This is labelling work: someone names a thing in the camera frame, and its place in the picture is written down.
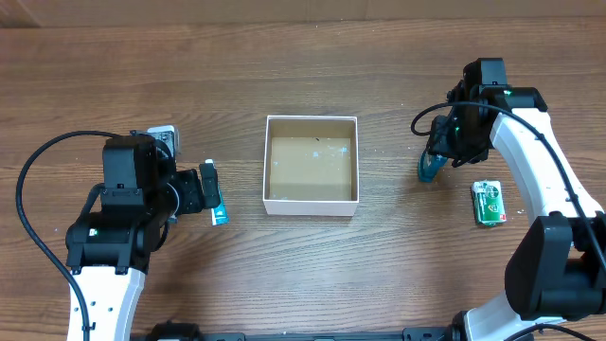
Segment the white box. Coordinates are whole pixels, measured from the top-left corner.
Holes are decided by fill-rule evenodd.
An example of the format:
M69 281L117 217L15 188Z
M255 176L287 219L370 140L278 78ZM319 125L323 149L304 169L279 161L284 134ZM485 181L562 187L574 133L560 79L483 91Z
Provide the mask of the white box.
M353 216L360 202L358 174L356 117L267 117L267 214Z

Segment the teal object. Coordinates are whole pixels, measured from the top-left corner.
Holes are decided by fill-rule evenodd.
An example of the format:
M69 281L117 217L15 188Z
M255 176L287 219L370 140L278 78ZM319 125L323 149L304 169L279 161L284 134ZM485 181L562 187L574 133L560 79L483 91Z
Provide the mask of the teal object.
M420 155L419 163L417 164L419 180L427 183L434 181L437 172L446 165L447 160L448 157L430 155L427 153L427 150L423 151L423 154Z
M221 188L219 188L219 198L221 199L221 203L216 208L211 209L213 226L229 223L229 216L225 210L225 203L223 202Z

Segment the wooden table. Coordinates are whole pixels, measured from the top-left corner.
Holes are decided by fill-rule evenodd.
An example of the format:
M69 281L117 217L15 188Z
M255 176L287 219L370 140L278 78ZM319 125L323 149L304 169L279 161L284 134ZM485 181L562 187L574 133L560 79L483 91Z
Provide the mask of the wooden table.
M412 117L445 100L467 63L503 57L511 84L541 91L568 160L604 205L605 36L603 18L0 30L0 339L67 330L67 284L15 214L26 159L65 132L167 123L182 132L181 167L216 160L232 222L213 227L206 212L173 227L151 257L134 332L167 319L251 334L446 325L503 289L528 221L498 153L420 183L426 139L410 133ZM265 214L273 114L358 117L352 219ZM102 180L102 145L64 141L27 176L28 216L62 260L65 231ZM502 182L508 212L494 229L472 215L470 184L487 178ZM604 321L569 326L604 338Z

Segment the cardboard box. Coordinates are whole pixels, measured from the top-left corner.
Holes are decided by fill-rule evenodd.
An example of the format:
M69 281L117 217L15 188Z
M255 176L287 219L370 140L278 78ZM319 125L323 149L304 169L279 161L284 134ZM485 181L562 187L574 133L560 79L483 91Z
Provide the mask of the cardboard box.
M267 214L352 216L359 198L356 117L267 117Z

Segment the box rim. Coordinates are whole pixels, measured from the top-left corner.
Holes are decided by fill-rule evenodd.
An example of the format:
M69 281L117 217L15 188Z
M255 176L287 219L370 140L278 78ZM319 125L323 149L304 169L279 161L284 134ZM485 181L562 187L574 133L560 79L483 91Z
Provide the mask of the box rim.
M334 201L326 201L326 200L276 200L276 199L265 199L265 188L266 188L266 176L267 176L267 143L269 137L269 121L270 119L316 119L316 120L350 120L353 121L353 126L355 128L355 137L356 137L356 200L334 200ZM320 204L360 204L360 154L359 154L359 146L358 146L358 117L318 117L318 116L308 116L308 115L268 115L265 121L265 149L263 150L263 191L262 191L262 200L265 202L272 203L320 203Z

